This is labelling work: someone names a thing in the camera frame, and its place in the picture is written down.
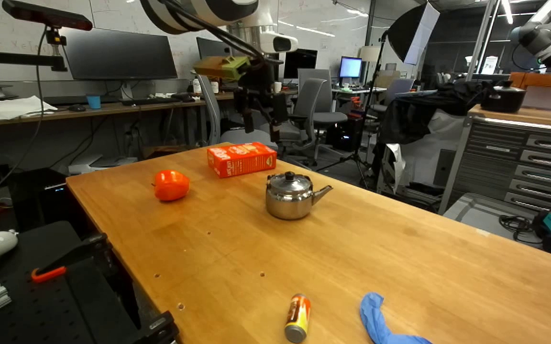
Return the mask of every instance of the blue cloth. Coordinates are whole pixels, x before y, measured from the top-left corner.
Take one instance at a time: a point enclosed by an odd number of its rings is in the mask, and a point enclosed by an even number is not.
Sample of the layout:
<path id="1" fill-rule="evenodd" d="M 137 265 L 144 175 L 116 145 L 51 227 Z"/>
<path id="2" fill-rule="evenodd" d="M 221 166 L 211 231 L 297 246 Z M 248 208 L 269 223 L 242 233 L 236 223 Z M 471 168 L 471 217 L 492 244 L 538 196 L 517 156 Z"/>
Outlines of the blue cloth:
<path id="1" fill-rule="evenodd" d="M 376 292 L 366 294 L 360 301 L 360 317 L 374 344 L 431 344 L 422 336 L 391 332 L 383 315 L 383 301 L 385 298 Z"/>

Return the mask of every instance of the metal cabinet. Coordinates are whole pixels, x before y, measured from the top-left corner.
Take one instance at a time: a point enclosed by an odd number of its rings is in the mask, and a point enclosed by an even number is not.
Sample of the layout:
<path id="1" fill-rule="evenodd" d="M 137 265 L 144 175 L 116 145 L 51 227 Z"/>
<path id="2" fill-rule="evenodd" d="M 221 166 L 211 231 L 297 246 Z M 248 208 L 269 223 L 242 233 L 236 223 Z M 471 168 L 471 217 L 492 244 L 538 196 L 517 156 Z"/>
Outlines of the metal cabinet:
<path id="1" fill-rule="evenodd" d="M 466 192 L 551 210 L 551 126 L 469 116 L 441 212 Z"/>

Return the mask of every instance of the cardboard box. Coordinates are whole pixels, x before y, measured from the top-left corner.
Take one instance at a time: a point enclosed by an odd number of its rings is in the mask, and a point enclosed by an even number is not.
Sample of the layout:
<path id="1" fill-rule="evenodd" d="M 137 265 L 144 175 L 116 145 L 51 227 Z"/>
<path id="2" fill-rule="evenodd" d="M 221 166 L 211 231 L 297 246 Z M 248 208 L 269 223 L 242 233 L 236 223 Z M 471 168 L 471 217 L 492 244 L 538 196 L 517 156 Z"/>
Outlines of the cardboard box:
<path id="1" fill-rule="evenodd" d="M 221 177 L 276 168 L 276 150 L 261 141 L 244 145 L 221 145 L 207 149 L 209 166 Z"/>

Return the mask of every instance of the silver teapot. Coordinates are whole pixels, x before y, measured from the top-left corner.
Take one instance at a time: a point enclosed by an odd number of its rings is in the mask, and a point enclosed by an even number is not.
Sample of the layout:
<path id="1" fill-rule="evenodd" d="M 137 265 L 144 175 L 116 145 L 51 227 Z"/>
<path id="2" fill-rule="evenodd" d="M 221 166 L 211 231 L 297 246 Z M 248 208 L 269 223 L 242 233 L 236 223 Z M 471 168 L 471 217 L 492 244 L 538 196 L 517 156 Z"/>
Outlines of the silver teapot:
<path id="1" fill-rule="evenodd" d="M 299 219 L 311 214 L 313 206 L 332 191 L 332 185 L 315 191 L 309 175 L 286 171 L 271 175 L 267 185 L 267 208 L 272 215 Z"/>

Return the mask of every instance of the kettle lid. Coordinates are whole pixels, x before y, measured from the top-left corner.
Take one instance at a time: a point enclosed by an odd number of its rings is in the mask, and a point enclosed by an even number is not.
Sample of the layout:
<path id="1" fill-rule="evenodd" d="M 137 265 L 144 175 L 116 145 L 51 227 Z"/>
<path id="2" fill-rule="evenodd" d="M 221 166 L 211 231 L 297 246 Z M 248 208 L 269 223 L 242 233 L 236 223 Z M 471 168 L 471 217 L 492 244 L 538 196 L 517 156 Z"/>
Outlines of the kettle lid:
<path id="1" fill-rule="evenodd" d="M 315 189 L 313 179 L 309 175 L 295 171 L 271 175 L 269 187 L 278 194 L 307 192 Z"/>

